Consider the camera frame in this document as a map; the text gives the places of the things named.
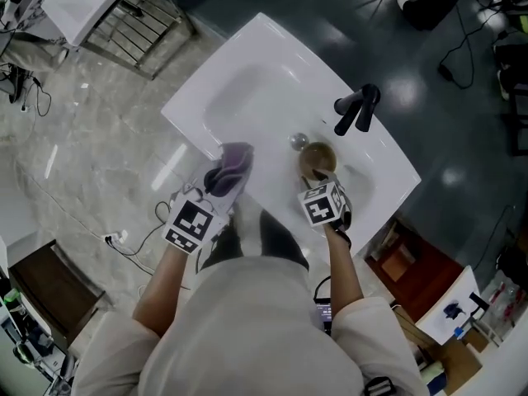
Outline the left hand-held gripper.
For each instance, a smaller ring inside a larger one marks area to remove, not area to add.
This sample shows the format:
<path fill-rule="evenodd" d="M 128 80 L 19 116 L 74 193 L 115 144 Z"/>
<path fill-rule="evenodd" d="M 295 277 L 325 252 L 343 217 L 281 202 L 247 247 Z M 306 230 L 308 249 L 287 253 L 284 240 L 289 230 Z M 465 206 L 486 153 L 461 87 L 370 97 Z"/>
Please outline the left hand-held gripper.
<path fill-rule="evenodd" d="M 229 221 L 228 212 L 251 176 L 247 167 L 211 166 L 201 178 L 185 181 L 172 194 L 163 239 L 192 254 L 210 242 Z"/>

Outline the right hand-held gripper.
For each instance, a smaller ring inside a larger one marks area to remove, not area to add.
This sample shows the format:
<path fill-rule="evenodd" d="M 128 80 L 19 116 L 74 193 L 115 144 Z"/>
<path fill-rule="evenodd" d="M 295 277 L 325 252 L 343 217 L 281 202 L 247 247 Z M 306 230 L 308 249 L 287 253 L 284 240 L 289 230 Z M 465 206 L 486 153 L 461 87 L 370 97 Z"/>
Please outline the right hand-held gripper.
<path fill-rule="evenodd" d="M 302 176 L 304 189 L 298 199 L 311 227 L 330 224 L 335 231 L 346 232 L 351 226 L 352 204 L 337 175 L 317 170 L 319 184 L 312 185 Z"/>

